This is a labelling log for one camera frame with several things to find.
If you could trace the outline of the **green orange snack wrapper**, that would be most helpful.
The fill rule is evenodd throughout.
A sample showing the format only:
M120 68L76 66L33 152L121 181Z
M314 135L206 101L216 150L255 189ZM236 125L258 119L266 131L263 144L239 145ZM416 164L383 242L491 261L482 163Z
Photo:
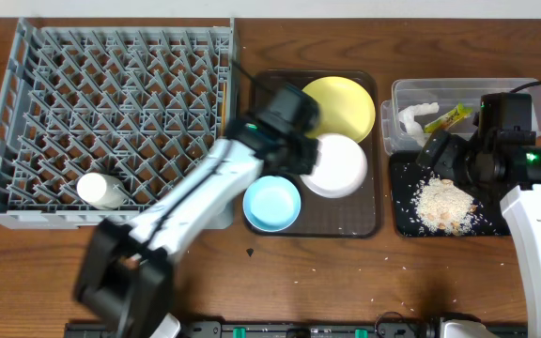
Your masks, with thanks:
M465 107L462 103L459 103L448 113L424 125L424 133L433 133L436 130L448 130L459 121L469 117L472 113L472 108Z

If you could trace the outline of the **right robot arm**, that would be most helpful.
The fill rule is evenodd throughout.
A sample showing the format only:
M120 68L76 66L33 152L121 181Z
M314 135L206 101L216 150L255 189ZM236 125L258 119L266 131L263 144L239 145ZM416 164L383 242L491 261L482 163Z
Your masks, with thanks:
M484 95L471 139L438 129L417 162L499 207L516 248L528 334L541 337L541 147L532 108L531 96L517 91Z

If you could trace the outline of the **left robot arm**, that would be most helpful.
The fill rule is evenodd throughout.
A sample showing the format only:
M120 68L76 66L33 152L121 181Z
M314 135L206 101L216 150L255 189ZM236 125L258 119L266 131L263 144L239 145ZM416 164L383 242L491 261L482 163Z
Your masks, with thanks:
M317 102L286 84L269 103L232 119L208 155L164 198L125 223L95 228L73 297L118 337L172 336L177 261L199 233L265 172L308 175Z

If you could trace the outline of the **white small plate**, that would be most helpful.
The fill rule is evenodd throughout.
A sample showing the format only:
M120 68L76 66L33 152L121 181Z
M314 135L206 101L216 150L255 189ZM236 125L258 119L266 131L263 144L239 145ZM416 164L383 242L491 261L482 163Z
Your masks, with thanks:
M351 195L363 185L367 173L367 159L363 150L342 134L321 134L317 140L317 163L311 174L301 175L301 181L322 197Z

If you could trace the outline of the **rice food scraps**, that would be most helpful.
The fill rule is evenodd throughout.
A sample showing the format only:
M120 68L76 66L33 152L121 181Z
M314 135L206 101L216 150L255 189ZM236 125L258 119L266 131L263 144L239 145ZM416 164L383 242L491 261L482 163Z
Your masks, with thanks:
M478 205L450 179L420 181L412 199L413 221L430 233L462 236L471 231Z

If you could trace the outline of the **white cup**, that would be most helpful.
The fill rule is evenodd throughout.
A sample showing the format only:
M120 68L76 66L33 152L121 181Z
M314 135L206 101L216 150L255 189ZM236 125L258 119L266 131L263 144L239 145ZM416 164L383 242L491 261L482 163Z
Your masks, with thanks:
M125 201L120 190L121 181L99 173L88 173L77 181L77 192L81 199L97 209L114 209Z

